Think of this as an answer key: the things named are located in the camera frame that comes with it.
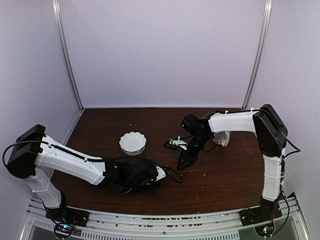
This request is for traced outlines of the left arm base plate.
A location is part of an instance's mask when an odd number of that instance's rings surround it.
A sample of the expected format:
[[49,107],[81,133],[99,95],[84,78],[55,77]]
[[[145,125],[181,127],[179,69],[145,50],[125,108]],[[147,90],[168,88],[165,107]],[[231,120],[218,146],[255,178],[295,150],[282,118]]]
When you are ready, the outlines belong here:
[[45,217],[53,220],[54,223],[67,223],[72,226],[86,227],[90,213],[75,208],[45,208]]

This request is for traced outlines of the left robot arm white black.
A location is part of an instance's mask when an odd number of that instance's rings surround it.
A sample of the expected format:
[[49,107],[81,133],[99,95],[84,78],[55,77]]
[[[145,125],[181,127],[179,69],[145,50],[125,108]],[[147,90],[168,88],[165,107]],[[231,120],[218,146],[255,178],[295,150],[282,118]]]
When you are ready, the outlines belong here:
[[2,162],[12,176],[27,182],[61,222],[69,221],[72,211],[66,207],[66,196],[54,186],[43,168],[115,193],[149,191],[167,177],[164,167],[153,161],[139,159],[130,163],[87,155],[60,144],[45,130],[43,125],[36,124],[24,132],[3,151]]

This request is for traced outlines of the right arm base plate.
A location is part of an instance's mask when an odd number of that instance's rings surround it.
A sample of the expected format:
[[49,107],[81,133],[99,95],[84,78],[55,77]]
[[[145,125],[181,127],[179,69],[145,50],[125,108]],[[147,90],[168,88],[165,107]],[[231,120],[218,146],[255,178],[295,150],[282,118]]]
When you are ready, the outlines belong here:
[[281,217],[282,211],[279,209],[269,211],[263,209],[261,206],[248,208],[241,210],[239,212],[240,220],[242,226],[255,225],[267,221],[271,221],[274,218]]

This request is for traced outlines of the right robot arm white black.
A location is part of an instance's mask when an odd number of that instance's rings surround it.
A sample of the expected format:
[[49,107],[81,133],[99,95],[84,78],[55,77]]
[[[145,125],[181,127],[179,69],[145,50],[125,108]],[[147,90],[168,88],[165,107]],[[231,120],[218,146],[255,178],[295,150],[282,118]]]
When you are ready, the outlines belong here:
[[256,210],[259,220],[268,220],[275,212],[285,177],[285,159],[288,129],[270,104],[260,108],[235,112],[215,111],[197,117],[190,113],[181,122],[191,140],[178,157],[177,170],[191,167],[209,140],[231,132],[255,134],[264,161],[264,185],[260,206]]

